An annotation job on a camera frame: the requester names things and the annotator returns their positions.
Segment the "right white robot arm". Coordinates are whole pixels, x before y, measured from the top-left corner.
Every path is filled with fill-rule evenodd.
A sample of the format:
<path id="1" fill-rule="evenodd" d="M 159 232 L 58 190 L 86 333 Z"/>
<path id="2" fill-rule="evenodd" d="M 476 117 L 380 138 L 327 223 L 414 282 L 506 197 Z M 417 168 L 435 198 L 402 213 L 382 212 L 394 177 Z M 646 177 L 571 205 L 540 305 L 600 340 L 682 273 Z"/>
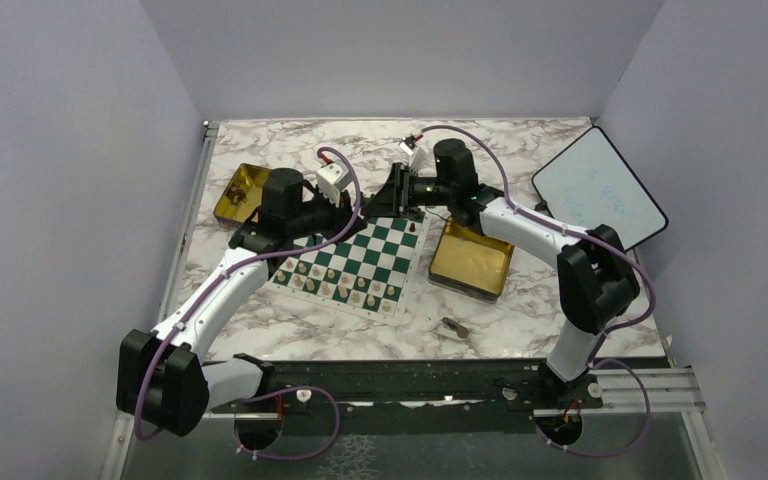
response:
<path id="1" fill-rule="evenodd" d="M 564 405 L 576 395 L 576 380 L 587 371 L 607 324 L 640 293 L 617 232 L 607 225 L 586 230 L 534 211 L 517 212 L 503 191 L 479 181 L 473 154 L 460 139 L 437 142 L 432 157 L 432 177 L 394 163 L 384 185 L 363 205 L 363 216 L 396 218 L 411 208 L 444 206 L 456 224 L 554 268 L 566 322 L 536 384 L 545 404 Z"/>

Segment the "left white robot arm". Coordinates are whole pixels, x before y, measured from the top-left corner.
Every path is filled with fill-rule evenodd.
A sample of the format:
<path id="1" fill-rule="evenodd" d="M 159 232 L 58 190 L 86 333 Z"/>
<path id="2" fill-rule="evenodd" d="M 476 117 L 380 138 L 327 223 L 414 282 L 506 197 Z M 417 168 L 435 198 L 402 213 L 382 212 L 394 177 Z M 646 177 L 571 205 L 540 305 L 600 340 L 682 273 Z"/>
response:
<path id="1" fill-rule="evenodd" d="M 189 434 L 208 410 L 239 400 L 250 410 L 273 401 L 266 365 L 252 357 L 210 363 L 218 334 L 249 297 L 267 284 L 287 257 L 303 254 L 299 239 L 319 235 L 326 246 L 362 230 L 362 193 L 344 162 L 320 168 L 310 183 L 292 168 L 269 172 L 255 211 L 232 235 L 203 284 L 148 332 L 134 329 L 118 356 L 116 407 L 135 418 L 138 438 L 148 422 L 177 436 Z"/>

